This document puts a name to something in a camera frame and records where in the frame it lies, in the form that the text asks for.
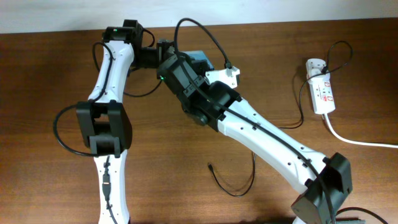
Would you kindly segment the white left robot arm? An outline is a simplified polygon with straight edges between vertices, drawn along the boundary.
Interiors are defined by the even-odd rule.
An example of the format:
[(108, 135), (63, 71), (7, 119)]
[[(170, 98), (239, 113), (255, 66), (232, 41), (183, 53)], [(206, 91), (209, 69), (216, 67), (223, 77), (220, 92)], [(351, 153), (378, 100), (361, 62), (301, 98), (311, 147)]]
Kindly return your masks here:
[(132, 144), (132, 124), (123, 106), (127, 76), (132, 68), (157, 68), (159, 51), (143, 46), (147, 29), (126, 19), (121, 27), (103, 32), (104, 54), (96, 85), (76, 108), (83, 142), (90, 149), (99, 182), (100, 223), (130, 223), (125, 166)]

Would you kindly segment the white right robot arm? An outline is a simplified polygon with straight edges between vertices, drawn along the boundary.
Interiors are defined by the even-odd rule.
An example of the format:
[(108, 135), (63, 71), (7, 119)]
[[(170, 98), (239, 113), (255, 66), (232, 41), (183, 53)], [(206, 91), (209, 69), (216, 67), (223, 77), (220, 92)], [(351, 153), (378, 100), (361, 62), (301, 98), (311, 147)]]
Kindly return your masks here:
[(240, 71), (230, 63), (215, 70), (207, 59), (184, 52), (159, 60), (158, 77), (202, 126), (240, 142), (273, 167), (299, 194), (291, 209), (296, 223), (335, 223), (353, 185), (347, 158), (327, 157), (264, 119), (235, 88)]

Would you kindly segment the blue Galaxy smartphone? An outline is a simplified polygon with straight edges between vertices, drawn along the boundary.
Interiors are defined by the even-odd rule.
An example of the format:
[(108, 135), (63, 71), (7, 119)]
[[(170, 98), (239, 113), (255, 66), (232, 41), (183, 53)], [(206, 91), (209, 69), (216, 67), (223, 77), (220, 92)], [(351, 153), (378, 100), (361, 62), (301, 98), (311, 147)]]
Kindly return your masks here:
[(210, 68), (210, 70), (214, 70), (213, 64), (210, 62), (209, 58), (206, 56), (204, 51), (202, 50), (193, 50), (193, 51), (184, 51), (192, 60), (205, 60)]

